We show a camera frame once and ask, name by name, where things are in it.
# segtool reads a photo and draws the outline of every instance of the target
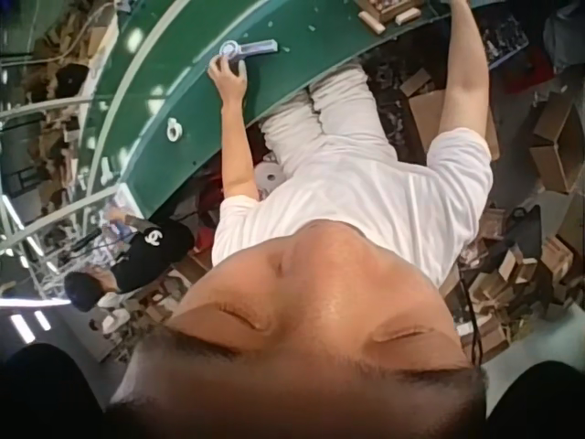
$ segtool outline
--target man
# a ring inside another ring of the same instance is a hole
[[[82,312],[90,311],[107,293],[125,294],[154,282],[171,264],[182,260],[195,245],[189,228],[167,220],[153,224],[109,209],[106,219],[138,230],[127,251],[109,269],[90,266],[65,276],[65,294]]]
[[[223,100],[216,266],[134,353],[108,437],[480,437],[483,376],[437,291],[493,179],[487,61],[466,0],[452,0],[428,167],[398,162],[349,64],[262,125],[289,179],[260,203],[243,63],[236,76],[213,59],[209,75]]]

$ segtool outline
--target black t-shirt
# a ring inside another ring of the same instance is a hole
[[[120,293],[130,293],[154,282],[194,245],[191,230],[172,220],[137,233],[130,241],[130,249],[111,268]]]

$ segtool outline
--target hand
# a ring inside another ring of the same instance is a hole
[[[124,222],[126,220],[126,213],[121,209],[112,206],[106,210],[106,213],[103,217],[109,222],[114,221]]]
[[[220,55],[214,57],[209,64],[207,74],[215,82],[224,105],[241,107],[244,102],[248,89],[248,72],[243,60],[238,64],[238,72],[239,74],[236,75],[231,71],[228,59]]]

